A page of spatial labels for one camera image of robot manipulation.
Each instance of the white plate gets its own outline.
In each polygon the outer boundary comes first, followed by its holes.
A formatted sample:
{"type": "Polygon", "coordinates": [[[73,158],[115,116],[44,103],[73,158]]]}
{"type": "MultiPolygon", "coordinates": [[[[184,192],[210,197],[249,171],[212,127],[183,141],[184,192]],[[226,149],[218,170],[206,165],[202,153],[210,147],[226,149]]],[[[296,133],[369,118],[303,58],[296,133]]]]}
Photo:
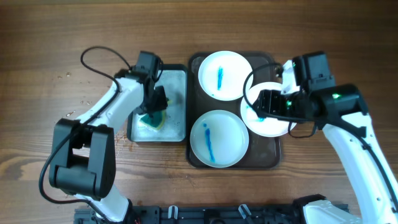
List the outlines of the white plate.
{"type": "Polygon", "coordinates": [[[249,146],[248,129],[235,114],[209,111],[192,126],[190,143],[193,153],[204,164],[229,167],[242,159],[249,146]]]}
{"type": "MultiPolygon", "coordinates": [[[[248,100],[254,103],[261,90],[281,90],[282,85],[275,82],[260,83],[252,87],[248,92],[248,100]]],[[[279,121],[275,118],[259,119],[256,112],[246,103],[244,98],[241,102],[241,117],[246,126],[254,133],[265,137],[277,137],[287,133],[289,122],[279,121]]]]}
{"type": "MultiPolygon", "coordinates": [[[[240,54],[220,51],[209,55],[201,63],[198,79],[201,88],[216,100],[236,100],[243,96],[243,83],[252,72],[250,63],[240,54]]],[[[248,80],[250,89],[253,77],[248,80]]]]}

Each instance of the wood grain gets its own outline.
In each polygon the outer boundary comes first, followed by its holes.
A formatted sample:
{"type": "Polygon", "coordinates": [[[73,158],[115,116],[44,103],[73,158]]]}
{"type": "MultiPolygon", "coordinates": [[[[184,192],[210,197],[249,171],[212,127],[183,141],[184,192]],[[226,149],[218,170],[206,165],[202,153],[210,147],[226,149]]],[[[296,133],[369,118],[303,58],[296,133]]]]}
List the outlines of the wood grain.
{"type": "MultiPolygon", "coordinates": [[[[55,122],[72,111],[71,119],[84,113],[110,85],[80,65],[81,52],[92,45],[112,47],[131,63],[140,50],[182,64],[199,51],[261,50],[284,62],[325,50],[337,83],[355,83],[362,91],[396,174],[397,6],[301,0],[0,7],[0,223],[72,222],[78,205],[48,203],[37,179],[55,122]]],[[[101,51],[87,59],[109,73],[123,66],[101,51]]],[[[135,205],[290,203],[320,193],[360,215],[322,133],[310,139],[283,136],[283,160],[269,171],[196,170],[185,160],[184,144],[131,143],[125,129],[115,140],[115,184],[135,205]]],[[[48,184],[45,189],[65,198],[48,184]]]]}

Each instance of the brown tabletop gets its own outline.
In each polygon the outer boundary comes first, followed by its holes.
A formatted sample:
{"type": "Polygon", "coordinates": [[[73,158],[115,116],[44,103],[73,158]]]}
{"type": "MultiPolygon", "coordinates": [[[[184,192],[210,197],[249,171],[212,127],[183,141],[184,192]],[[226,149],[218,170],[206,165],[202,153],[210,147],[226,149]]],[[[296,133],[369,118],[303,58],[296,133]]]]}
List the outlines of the brown tabletop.
{"type": "MultiPolygon", "coordinates": [[[[82,206],[45,201],[37,180],[54,124],[87,111],[111,84],[80,65],[81,52],[92,45],[112,47],[131,64],[140,50],[185,65],[201,51],[264,51],[283,63],[324,50],[337,84],[355,83],[362,91],[382,150],[398,172],[397,6],[335,0],[0,6],[0,223],[71,223],[82,206]]],[[[87,61],[111,74],[123,66],[100,51],[87,61]]],[[[270,171],[196,170],[185,160],[184,143],[138,145],[127,140],[126,128],[115,140],[115,184],[134,205],[262,205],[323,194],[360,215],[322,132],[310,139],[283,136],[282,162],[270,171]]],[[[70,198],[47,180],[51,196],[70,198]]]]}

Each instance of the plate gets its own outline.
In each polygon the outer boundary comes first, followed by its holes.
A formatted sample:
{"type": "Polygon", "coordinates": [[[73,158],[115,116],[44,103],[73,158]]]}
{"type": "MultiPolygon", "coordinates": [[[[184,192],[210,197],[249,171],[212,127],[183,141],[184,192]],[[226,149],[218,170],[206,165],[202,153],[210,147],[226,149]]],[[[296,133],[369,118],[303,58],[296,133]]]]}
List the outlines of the plate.
{"type": "MultiPolygon", "coordinates": [[[[248,100],[254,103],[261,90],[281,90],[282,84],[276,82],[264,82],[255,85],[248,91],[248,100]]],[[[244,98],[241,102],[241,117],[245,125],[254,133],[265,137],[277,137],[287,133],[289,122],[279,121],[275,118],[259,118],[244,98]]]]}
{"type": "Polygon", "coordinates": [[[224,111],[209,111],[192,126],[190,144],[193,153],[204,164],[229,167],[242,159],[249,146],[249,133],[242,120],[224,111]]]}
{"type": "MultiPolygon", "coordinates": [[[[240,54],[220,51],[209,55],[201,63],[198,79],[201,88],[216,100],[230,101],[243,96],[243,83],[252,72],[250,63],[240,54]]],[[[253,77],[248,80],[250,89],[253,77]]]]}

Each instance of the robotic arm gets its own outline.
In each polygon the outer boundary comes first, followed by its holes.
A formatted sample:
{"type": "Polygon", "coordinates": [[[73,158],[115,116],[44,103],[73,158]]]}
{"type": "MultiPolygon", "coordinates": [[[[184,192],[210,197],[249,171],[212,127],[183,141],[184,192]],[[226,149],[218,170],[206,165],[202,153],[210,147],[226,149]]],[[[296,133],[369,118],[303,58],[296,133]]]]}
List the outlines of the robotic arm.
{"type": "MultiPolygon", "coordinates": [[[[119,93],[96,119],[82,126],[115,95],[115,82],[87,113],[74,121],[61,119],[55,126],[53,152],[65,136],[78,128],[80,131],[55,153],[50,163],[51,186],[90,202],[96,215],[106,222],[136,223],[131,201],[113,185],[114,134],[132,111],[151,114],[166,109],[164,89],[154,88],[161,64],[158,56],[141,52],[135,67],[115,75],[119,93]],[[73,154],[73,148],[83,146],[90,147],[89,157],[73,154]]],[[[264,67],[254,69],[244,86],[264,67]]],[[[322,52],[289,60],[277,74],[282,76],[282,91],[263,90],[251,104],[244,88],[246,102],[260,118],[313,121],[315,128],[322,129],[343,163],[363,217],[354,217],[327,200],[314,200],[302,205],[302,223],[398,223],[398,184],[377,143],[358,89],[353,85],[335,86],[322,52]]]]}

